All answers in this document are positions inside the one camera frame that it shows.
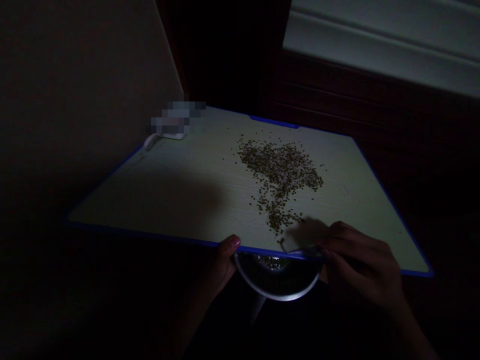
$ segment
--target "finger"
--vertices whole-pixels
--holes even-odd
[[[217,291],[215,292],[215,296],[217,296],[218,293],[224,289],[225,285],[227,285],[227,283],[230,281],[232,276],[237,271],[237,264],[235,264],[235,261],[232,258],[228,260],[227,265],[228,265],[228,270],[226,271],[225,277],[223,278],[220,285],[218,286]]]
[[[355,271],[353,267],[339,254],[334,251],[328,251],[330,266],[338,273],[347,283],[360,293],[365,294],[369,287],[369,279]]]
[[[218,253],[222,258],[229,258],[237,251],[240,242],[241,240],[237,235],[231,235],[220,243]]]
[[[337,237],[323,237],[318,239],[315,244],[319,249],[326,249],[348,256],[376,270],[381,270],[386,266],[385,254],[355,241]]]
[[[369,248],[377,249],[383,253],[390,252],[390,247],[387,245],[386,242],[367,236],[342,221],[334,222],[330,226],[330,228],[328,229],[328,236],[332,238],[350,240],[367,246]]]

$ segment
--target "left hand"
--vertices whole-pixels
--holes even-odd
[[[216,248],[212,263],[201,277],[201,286],[213,300],[229,282],[237,266],[232,255],[240,246],[240,238],[231,235]]]

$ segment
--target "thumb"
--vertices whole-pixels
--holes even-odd
[[[240,238],[237,235],[230,235],[218,246],[218,253],[222,258],[231,257],[240,246]]]

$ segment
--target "wall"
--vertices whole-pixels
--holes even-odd
[[[283,48],[480,97],[480,7],[455,0],[294,0]]]
[[[153,0],[3,1],[0,14],[0,358],[18,359],[88,318],[106,277],[126,281],[118,238],[61,219],[182,88]]]
[[[2,3],[2,235],[64,211],[181,91],[153,1]]]

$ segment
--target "white cutting board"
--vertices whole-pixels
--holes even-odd
[[[342,220],[387,242],[403,270],[430,272],[351,137],[292,129],[212,107],[202,116],[197,120],[201,132],[182,140],[162,138],[150,151],[139,150],[78,205],[68,220],[208,242],[236,234],[243,247],[267,252],[311,245],[324,230],[313,220],[326,226]],[[317,192],[298,190],[286,208],[302,213],[315,224],[313,228],[292,225],[278,237],[269,231],[267,213],[259,214],[257,201],[252,199],[258,199],[258,180],[237,155],[241,134],[244,141],[302,144],[324,184]],[[280,238],[285,239],[283,247],[277,243]]]

